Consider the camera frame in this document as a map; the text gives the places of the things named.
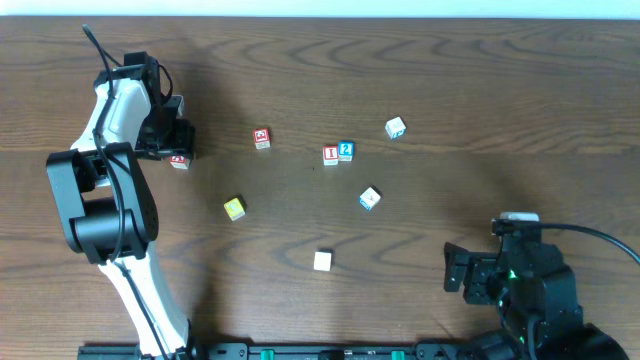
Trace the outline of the red letter A block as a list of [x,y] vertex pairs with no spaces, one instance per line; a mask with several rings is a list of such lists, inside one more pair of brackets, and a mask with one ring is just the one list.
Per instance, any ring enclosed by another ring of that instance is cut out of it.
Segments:
[[191,160],[184,156],[171,156],[169,162],[174,168],[184,170],[188,170],[191,164]]

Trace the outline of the blue number 2 block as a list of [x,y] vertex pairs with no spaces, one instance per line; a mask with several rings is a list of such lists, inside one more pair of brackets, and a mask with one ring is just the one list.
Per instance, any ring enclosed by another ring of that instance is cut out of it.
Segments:
[[355,144],[351,141],[341,141],[338,145],[340,162],[351,162],[354,157]]

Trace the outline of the red letter I block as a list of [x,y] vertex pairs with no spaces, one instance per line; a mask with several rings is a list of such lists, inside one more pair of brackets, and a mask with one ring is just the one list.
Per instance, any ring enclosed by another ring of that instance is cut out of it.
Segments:
[[339,151],[337,145],[324,146],[322,149],[323,164],[334,166],[339,163]]

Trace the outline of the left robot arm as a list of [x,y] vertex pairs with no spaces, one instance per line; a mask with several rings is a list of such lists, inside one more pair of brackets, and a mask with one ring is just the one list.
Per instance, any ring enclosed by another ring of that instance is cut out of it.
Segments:
[[155,240],[157,207],[140,160],[188,168],[195,129],[184,99],[162,93],[167,70],[145,52],[94,82],[97,102],[81,137],[52,153],[47,175],[68,246],[86,256],[119,293],[139,337],[131,349],[84,347],[82,359],[204,359],[206,351],[169,290]]

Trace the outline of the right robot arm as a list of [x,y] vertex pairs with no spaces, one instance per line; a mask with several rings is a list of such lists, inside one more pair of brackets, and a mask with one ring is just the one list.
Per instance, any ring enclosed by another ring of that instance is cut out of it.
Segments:
[[471,305],[492,305],[502,328],[474,338],[459,359],[626,360],[611,336],[584,321],[576,278],[539,230],[501,237],[497,254],[444,246],[444,290],[463,288]]

